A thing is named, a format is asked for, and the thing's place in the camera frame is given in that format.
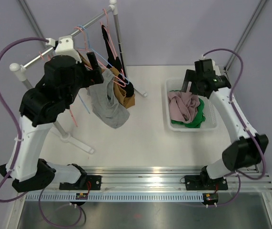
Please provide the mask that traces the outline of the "mauve pink tank top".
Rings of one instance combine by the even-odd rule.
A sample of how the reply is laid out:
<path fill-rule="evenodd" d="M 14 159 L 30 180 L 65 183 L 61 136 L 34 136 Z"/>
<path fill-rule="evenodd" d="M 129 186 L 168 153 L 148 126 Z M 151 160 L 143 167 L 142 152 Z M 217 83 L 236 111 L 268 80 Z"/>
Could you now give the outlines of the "mauve pink tank top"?
<path fill-rule="evenodd" d="M 190 92 L 170 91 L 167 93 L 169 114 L 173 121 L 189 124 L 194 121 L 200 100 Z"/>

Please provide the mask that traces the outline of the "green tank top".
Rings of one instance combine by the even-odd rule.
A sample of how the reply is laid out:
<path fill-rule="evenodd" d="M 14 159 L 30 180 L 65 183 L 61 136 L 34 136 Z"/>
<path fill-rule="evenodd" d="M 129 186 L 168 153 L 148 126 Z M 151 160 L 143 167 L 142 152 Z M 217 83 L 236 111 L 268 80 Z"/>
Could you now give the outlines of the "green tank top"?
<path fill-rule="evenodd" d="M 182 122 L 178 122 L 178 121 L 173 121 L 171 120 L 172 124 L 180 124 L 180 125 L 185 125 L 188 128 L 200 128 L 202 122 L 205 121 L 205 116 L 203 114 L 203 108 L 204 108 L 204 102 L 199 98 L 200 100 L 200 105 L 198 106 L 198 113 L 194 119 L 193 122 L 189 123 L 189 124 L 184 124 Z"/>

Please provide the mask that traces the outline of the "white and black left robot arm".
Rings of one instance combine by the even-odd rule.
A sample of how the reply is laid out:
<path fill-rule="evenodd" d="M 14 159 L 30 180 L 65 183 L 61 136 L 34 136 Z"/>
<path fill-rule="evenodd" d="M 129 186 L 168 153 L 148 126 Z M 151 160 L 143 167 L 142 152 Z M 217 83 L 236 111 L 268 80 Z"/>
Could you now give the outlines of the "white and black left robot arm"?
<path fill-rule="evenodd" d="M 58 183 L 61 190 L 89 188 L 87 173 L 79 165 L 55 165 L 40 158 L 48 132 L 79 90 L 104 82 L 95 54 L 89 52 L 87 57 L 90 69 L 71 56 L 54 56 L 44 64 L 42 79 L 24 94 L 19 108 L 18 156 L 13 168 L 11 163 L 0 166 L 0 174 L 12 178 L 17 192 L 41 190 L 51 183 Z"/>

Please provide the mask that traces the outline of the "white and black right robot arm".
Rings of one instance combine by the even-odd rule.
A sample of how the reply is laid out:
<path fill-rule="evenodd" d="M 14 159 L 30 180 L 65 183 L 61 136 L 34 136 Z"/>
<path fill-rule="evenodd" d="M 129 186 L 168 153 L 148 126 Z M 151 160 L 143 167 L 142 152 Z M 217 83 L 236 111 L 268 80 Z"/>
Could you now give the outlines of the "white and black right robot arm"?
<path fill-rule="evenodd" d="M 225 177 L 238 169 L 263 162 L 269 139 L 258 134 L 247 121 L 232 94 L 232 86 L 224 75 L 217 75 L 211 59 L 194 63 L 194 70 L 186 70 L 184 82 L 190 92 L 207 98 L 219 112 L 230 136 L 231 145 L 221 159 L 201 169 L 199 175 L 184 177 L 187 190 L 228 190 Z"/>

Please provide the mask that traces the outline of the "black tank top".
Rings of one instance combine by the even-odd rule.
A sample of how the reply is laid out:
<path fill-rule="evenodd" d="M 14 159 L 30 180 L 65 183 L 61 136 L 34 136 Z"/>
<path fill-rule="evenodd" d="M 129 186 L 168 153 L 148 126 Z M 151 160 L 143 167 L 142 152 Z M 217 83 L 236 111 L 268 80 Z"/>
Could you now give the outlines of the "black tank top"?
<path fill-rule="evenodd" d="M 108 35 L 107 29 L 103 24 L 101 25 L 101 31 L 107 50 L 108 62 L 112 64 L 113 67 L 116 68 L 119 72 L 123 73 L 121 60 L 116 55 L 115 49 L 111 47 L 110 36 Z M 127 98 L 131 98 L 134 95 L 134 87 L 132 83 L 123 88 L 123 90 L 125 90 Z"/>

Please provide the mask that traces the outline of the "grey tank top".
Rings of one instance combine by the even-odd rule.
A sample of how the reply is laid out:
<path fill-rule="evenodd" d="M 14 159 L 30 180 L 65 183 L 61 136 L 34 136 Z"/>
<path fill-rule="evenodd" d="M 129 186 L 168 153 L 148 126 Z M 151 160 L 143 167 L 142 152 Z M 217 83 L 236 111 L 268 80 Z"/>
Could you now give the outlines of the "grey tank top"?
<path fill-rule="evenodd" d="M 130 113 L 119 103 L 114 94 L 114 74 L 107 69 L 102 73 L 104 82 L 88 88 L 92 111 L 106 125 L 113 129 L 120 128 L 129 119 Z"/>

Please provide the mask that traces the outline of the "pink hanger under black top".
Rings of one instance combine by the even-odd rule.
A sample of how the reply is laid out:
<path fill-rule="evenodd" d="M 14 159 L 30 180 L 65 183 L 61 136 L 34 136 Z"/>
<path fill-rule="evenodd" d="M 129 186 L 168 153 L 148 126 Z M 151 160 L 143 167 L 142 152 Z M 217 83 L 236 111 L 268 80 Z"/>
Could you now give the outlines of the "pink hanger under black top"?
<path fill-rule="evenodd" d="M 104 15 L 106 16 L 106 20 L 107 20 L 107 24 L 106 24 L 106 29 L 107 29 L 107 32 L 108 32 L 108 35 L 110 36 L 110 40 L 111 40 L 111 47 L 115 49 L 114 47 L 114 44 L 113 44 L 113 41 L 112 41 L 112 38 L 111 38 L 111 35 L 110 35 L 110 30 L 109 30 L 109 19 L 108 19 L 108 13 L 106 12 L 105 9 L 103 9 L 103 12 L 104 12 Z"/>

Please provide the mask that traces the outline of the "brown tank top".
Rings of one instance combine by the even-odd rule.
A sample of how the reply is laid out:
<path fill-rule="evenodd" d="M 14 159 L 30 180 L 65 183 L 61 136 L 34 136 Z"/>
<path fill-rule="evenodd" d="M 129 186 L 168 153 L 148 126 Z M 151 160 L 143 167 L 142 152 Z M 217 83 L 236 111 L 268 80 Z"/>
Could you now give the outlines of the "brown tank top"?
<path fill-rule="evenodd" d="M 123 105 L 126 109 L 135 105 L 135 93 L 134 88 L 129 83 L 125 87 L 121 87 L 119 82 L 119 78 L 121 79 L 122 76 L 119 74 L 119 71 L 115 67 L 111 67 L 110 71 L 115 75 L 113 82 L 113 91 L 115 97 L 118 99 L 119 103 Z"/>

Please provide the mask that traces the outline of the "white plastic basket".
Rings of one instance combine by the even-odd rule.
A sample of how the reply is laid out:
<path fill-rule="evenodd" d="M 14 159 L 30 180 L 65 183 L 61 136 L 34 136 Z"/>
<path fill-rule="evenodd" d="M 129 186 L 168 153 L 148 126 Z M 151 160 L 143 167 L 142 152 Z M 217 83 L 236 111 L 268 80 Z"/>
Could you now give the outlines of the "white plastic basket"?
<path fill-rule="evenodd" d="M 172 124 L 170 119 L 170 101 L 168 99 L 167 93 L 169 91 L 180 90 L 182 88 L 183 78 L 169 78 L 165 81 L 164 91 L 165 91 L 165 115 L 167 119 L 167 125 L 172 131 L 179 132 L 200 132 L 200 131 L 212 131 L 219 127 L 219 118 L 217 115 L 216 108 L 213 104 L 205 97 L 199 96 L 199 98 L 204 102 L 203 114 L 205 116 L 205 121 L 202 122 L 200 128 L 188 128 L 185 125 Z"/>

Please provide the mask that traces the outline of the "metal clothes rack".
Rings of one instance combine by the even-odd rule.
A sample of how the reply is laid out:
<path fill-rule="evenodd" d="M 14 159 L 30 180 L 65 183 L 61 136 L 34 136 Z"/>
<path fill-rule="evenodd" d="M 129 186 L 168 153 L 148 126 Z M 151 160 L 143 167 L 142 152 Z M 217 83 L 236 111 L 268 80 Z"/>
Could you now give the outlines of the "metal clothes rack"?
<path fill-rule="evenodd" d="M 30 22 L 30 25 L 33 27 L 33 29 L 35 31 L 35 34 L 38 35 L 40 38 L 43 38 L 44 35 L 42 34 L 42 32 L 40 30 L 40 27 L 38 26 L 38 23 L 36 22 L 36 20 L 35 20 L 32 12 L 31 12 L 30 7 L 28 6 L 27 2 L 25 0 L 19 0 L 19 1 L 17 1 L 17 3 L 19 4 L 19 6 L 21 7 L 22 12 L 25 14 L 26 18 Z M 127 75 L 127 70 L 126 70 L 126 65 L 124 63 L 124 54 L 123 54 L 123 49 L 122 49 L 122 39 L 121 39 L 121 31 L 120 31 L 120 24 L 119 24 L 119 18 L 118 18 L 117 1 L 110 0 L 109 3 L 110 4 L 109 4 L 108 8 L 104 12 L 96 15 L 95 17 L 90 19 L 87 23 L 80 26 L 79 30 L 75 29 L 71 34 L 67 35 L 67 37 L 69 37 L 69 38 L 75 37 L 79 33 L 85 31 L 86 28 L 90 27 L 95 22 L 102 19 L 104 16 L 106 16 L 108 13 L 111 12 L 113 14 L 114 25 L 115 25 L 115 29 L 116 29 L 116 35 L 117 35 L 117 41 L 118 41 L 118 47 L 119 47 L 121 63 L 122 63 L 122 67 L 123 67 L 123 73 L 124 73 L 125 76 L 128 76 Z M 26 77 L 26 74 L 25 74 L 26 70 L 29 67 L 31 67 L 33 64 L 35 64 L 37 61 L 39 61 L 41 59 L 41 57 L 43 57 L 45 55 L 48 55 L 48 54 L 53 52 L 53 47 L 52 46 L 47 47 L 47 45 L 44 44 L 43 48 L 45 48 L 45 50 L 41 54 L 39 54 L 39 56 L 35 57 L 34 59 L 29 61 L 25 65 L 20 65 L 20 64 L 17 64 L 17 63 L 12 63 L 10 65 L 11 72 L 14 73 L 14 75 L 26 87 L 26 89 L 31 89 L 32 88 L 31 83 L 29 82 L 29 80 Z M 90 147 L 89 145 L 83 143 L 82 141 L 74 138 L 69 132 L 66 132 L 58 121 L 56 121 L 54 123 L 54 128 L 52 129 L 52 132 L 56 136 L 58 136 L 61 139 L 62 142 L 70 143 L 70 144 L 74 145 L 75 147 L 83 150 L 84 152 L 86 152 L 88 154 L 93 154 L 94 153 L 94 149 L 92 147 Z"/>

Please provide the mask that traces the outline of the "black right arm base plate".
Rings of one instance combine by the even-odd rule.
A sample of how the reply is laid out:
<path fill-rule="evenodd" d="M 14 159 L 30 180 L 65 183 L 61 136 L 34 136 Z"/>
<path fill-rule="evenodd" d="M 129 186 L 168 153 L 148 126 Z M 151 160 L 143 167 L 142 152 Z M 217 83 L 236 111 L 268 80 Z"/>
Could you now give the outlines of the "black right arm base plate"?
<path fill-rule="evenodd" d="M 180 182 L 185 185 L 187 191 L 226 191 L 228 184 L 226 179 L 210 179 L 202 178 L 200 175 L 185 175 L 180 179 Z"/>

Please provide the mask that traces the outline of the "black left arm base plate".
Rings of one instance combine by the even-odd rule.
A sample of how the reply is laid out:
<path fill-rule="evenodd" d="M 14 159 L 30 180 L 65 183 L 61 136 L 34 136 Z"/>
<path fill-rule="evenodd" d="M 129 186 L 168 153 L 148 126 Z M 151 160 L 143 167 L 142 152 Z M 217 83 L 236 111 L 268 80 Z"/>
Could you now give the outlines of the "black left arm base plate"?
<path fill-rule="evenodd" d="M 60 183 L 59 190 L 100 190 L 101 179 L 99 175 L 81 176 L 76 183 Z"/>

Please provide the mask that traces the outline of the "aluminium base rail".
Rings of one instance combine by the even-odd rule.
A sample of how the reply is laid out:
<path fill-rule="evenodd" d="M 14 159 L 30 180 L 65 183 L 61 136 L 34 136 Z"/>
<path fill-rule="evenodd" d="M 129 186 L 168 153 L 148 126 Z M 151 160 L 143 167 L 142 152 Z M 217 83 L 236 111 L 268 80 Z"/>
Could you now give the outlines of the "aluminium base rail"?
<path fill-rule="evenodd" d="M 100 175 L 101 192 L 185 192 L 183 177 L 196 175 L 199 166 L 186 167 L 82 167 L 89 175 Z M 243 175 L 241 192 L 272 192 L 272 181 L 268 174 L 259 180 L 250 180 Z M 238 178 L 233 175 L 226 178 L 228 190 L 238 189 Z"/>

